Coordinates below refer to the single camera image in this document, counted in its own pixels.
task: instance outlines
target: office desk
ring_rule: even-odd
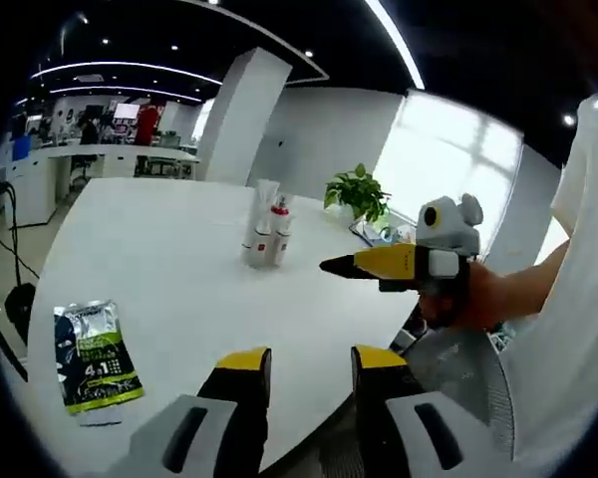
[[[138,156],[163,157],[188,162],[195,179],[198,159],[179,149],[127,144],[74,144],[34,149],[26,159],[7,166],[7,180],[16,189],[18,226],[46,224],[56,211],[57,203],[69,193],[71,157],[99,155],[91,166],[98,177],[133,177]],[[12,211],[6,208],[7,224],[13,223]]]
[[[329,222],[320,201],[295,199],[282,267],[242,263],[253,193],[217,183],[115,178],[90,181],[77,199],[38,283],[28,355],[33,401],[57,443],[53,455],[70,474],[108,468],[128,451],[139,426],[179,395],[196,394],[219,359],[257,346],[272,347],[266,468],[352,392],[352,345],[390,345],[417,295],[382,294],[374,281],[322,272],[322,260],[363,243]],[[146,395],[122,405],[119,425],[80,427],[58,386],[53,308],[98,299],[118,304]]]

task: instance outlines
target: ceiling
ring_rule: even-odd
[[[566,159],[574,129],[563,125],[562,115],[575,113],[589,94],[588,85],[573,56],[528,0],[381,3],[410,47],[428,91],[511,123],[525,133],[529,145],[556,164]],[[77,12],[41,58],[40,70],[124,61],[221,81],[236,56],[258,46],[293,66],[290,88],[312,85],[404,94],[414,86],[400,53],[365,0],[221,0],[217,7],[201,0],[111,0],[93,2],[83,13],[88,23]],[[314,52],[312,59],[303,54],[306,50]],[[214,98],[219,89],[208,80],[173,72],[85,66],[33,79],[28,96],[52,98],[61,94],[51,93],[55,90],[84,86],[74,78],[87,74],[102,75],[99,85],[158,90],[201,101]]]

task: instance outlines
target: foil package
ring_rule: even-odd
[[[71,414],[144,395],[120,330],[115,303],[54,308],[58,381]]]

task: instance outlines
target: green leaves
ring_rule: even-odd
[[[335,179],[326,185],[324,208],[336,203],[349,204],[355,219],[365,215],[369,222],[374,222],[388,210],[388,195],[360,163],[354,171],[335,174]]]

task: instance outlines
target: person's hand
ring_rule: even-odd
[[[467,298],[457,311],[453,326],[474,329],[490,329],[502,322],[501,311],[505,301],[505,285],[502,278],[478,262],[469,264]],[[433,297],[421,293],[419,305],[424,319],[434,325],[439,314],[453,306],[452,298]]]

